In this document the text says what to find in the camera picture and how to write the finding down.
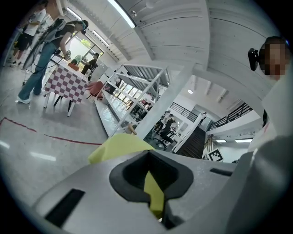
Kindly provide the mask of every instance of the yellow-green cloth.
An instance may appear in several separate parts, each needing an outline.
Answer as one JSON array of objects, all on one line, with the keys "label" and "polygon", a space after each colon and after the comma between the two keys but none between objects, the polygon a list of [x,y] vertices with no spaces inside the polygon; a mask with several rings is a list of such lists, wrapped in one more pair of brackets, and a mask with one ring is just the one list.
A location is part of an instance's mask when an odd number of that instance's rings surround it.
[{"label": "yellow-green cloth", "polygon": [[[94,164],[137,151],[151,149],[154,148],[134,135],[117,134],[97,148],[88,157],[88,160],[91,164]],[[164,194],[150,172],[146,175],[144,192],[151,196],[150,210],[160,218],[163,211]]]}]

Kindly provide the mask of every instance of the black slot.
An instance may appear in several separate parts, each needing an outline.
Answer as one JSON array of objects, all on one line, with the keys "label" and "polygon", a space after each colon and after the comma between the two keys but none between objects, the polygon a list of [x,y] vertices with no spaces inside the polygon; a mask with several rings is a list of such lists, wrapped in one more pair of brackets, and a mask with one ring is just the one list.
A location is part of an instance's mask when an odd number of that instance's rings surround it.
[{"label": "black slot", "polygon": [[77,206],[84,191],[78,189],[71,189],[58,204],[46,215],[45,219],[61,227],[66,219],[70,216],[71,212]]},{"label": "black slot", "polygon": [[224,176],[231,176],[232,172],[228,171],[228,170],[222,170],[222,169],[218,169],[218,168],[212,168],[210,169],[210,172],[219,174],[219,175],[224,175]]}]

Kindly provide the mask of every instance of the jeans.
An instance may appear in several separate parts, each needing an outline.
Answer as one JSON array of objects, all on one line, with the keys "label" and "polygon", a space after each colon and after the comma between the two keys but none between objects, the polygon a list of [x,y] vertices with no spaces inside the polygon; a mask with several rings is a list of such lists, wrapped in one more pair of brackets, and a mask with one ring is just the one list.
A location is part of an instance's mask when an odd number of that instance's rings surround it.
[{"label": "jeans", "polygon": [[35,74],[31,75],[31,77],[27,80],[26,84],[23,86],[22,90],[18,94],[18,97],[20,99],[29,99],[29,95],[32,90],[35,95],[39,95],[41,93],[42,80],[46,73],[46,67],[56,49],[57,48],[53,43],[48,43],[44,45],[40,55],[40,59],[36,66]]}]

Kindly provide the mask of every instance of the tree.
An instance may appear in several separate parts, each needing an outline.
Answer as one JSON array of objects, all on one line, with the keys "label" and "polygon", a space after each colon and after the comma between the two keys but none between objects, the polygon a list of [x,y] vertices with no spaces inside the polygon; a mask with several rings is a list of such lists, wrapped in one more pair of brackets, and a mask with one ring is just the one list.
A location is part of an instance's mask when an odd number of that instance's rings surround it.
[{"label": "tree", "polygon": [[85,40],[85,39],[82,39],[82,40],[81,40],[81,43],[82,43],[83,45],[85,45],[88,49],[91,48],[91,42],[90,42],[90,41]]}]

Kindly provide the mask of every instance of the checkered tablecloth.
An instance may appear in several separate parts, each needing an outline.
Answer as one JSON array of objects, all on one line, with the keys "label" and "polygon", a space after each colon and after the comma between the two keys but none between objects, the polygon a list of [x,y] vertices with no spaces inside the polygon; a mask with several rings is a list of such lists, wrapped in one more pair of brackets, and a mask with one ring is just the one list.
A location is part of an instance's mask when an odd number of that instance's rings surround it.
[{"label": "checkered tablecloth", "polygon": [[65,64],[57,65],[45,84],[45,92],[53,92],[79,104],[87,88],[87,78]]}]

